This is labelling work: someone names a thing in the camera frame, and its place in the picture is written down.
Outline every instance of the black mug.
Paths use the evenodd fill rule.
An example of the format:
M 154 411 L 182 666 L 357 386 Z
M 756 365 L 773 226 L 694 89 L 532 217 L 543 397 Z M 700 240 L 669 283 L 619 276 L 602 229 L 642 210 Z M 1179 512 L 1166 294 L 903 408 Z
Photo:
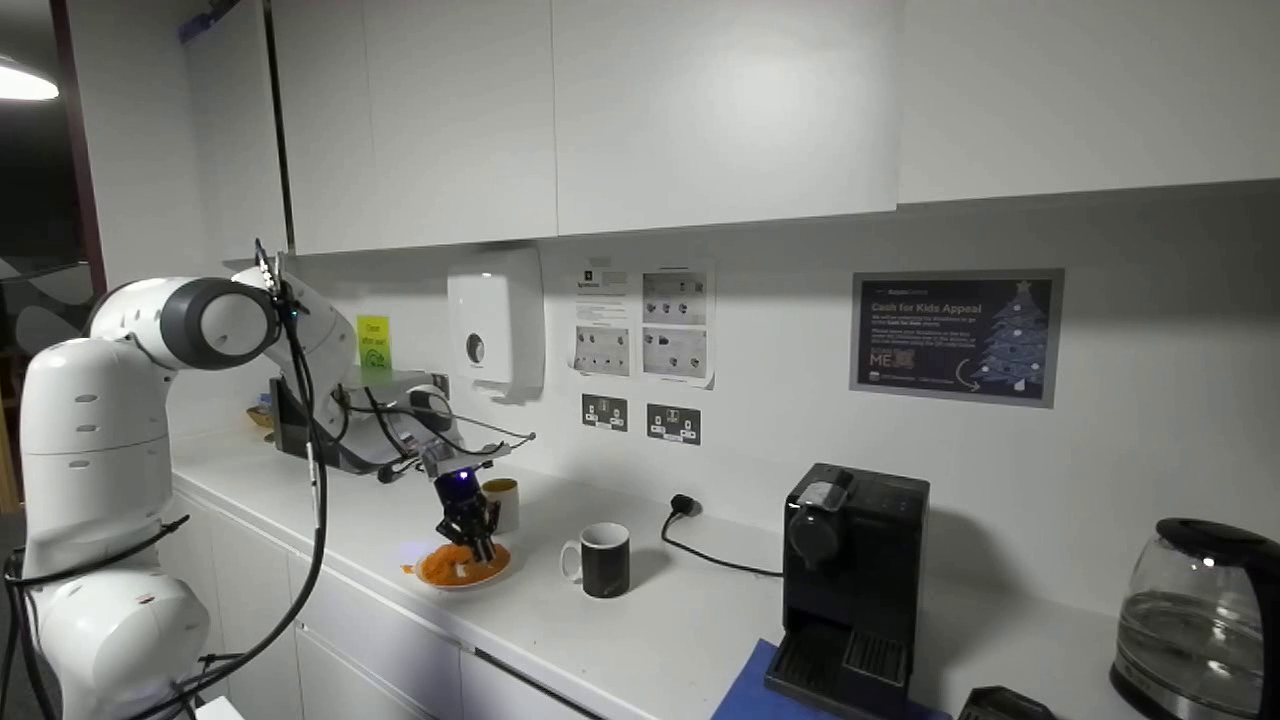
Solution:
M 625 526 L 592 526 L 564 543 L 560 570 L 589 597 L 625 597 L 632 588 L 632 534 Z

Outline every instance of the glass coffee pot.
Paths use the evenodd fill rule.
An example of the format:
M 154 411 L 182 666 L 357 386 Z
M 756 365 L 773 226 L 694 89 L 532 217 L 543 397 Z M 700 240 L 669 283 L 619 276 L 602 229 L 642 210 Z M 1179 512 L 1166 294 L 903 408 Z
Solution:
M 1280 543 L 1158 521 L 1119 608 L 1111 683 L 1150 720 L 1280 717 Z

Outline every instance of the electrical outlet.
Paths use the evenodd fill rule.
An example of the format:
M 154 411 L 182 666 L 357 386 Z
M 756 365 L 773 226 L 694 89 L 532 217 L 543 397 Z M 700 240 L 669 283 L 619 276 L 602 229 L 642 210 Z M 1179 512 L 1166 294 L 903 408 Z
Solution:
M 702 445 L 702 411 L 674 403 L 646 403 L 642 427 L 653 439 Z
M 702 273 L 642 273 L 642 325 L 702 325 Z
M 583 426 L 589 427 L 629 434 L 629 402 L 583 394 Z
M 629 378 L 632 365 L 629 327 L 576 327 L 576 369 L 592 378 Z
M 706 378 L 706 334 L 642 327 L 646 378 Z

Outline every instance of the wall-mounted box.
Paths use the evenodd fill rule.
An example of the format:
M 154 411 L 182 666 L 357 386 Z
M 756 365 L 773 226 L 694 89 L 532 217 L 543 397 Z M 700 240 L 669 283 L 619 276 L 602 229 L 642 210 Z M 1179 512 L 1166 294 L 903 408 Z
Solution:
M 543 386 L 543 273 L 532 243 L 446 269 L 446 365 L 471 386 Z

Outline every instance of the black coffee maker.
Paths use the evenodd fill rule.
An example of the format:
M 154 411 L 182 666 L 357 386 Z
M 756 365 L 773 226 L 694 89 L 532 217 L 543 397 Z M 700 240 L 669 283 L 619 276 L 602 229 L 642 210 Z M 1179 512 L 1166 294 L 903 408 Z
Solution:
M 925 482 L 808 469 L 787 497 L 773 688 L 841 717 L 907 717 L 925 510 Z

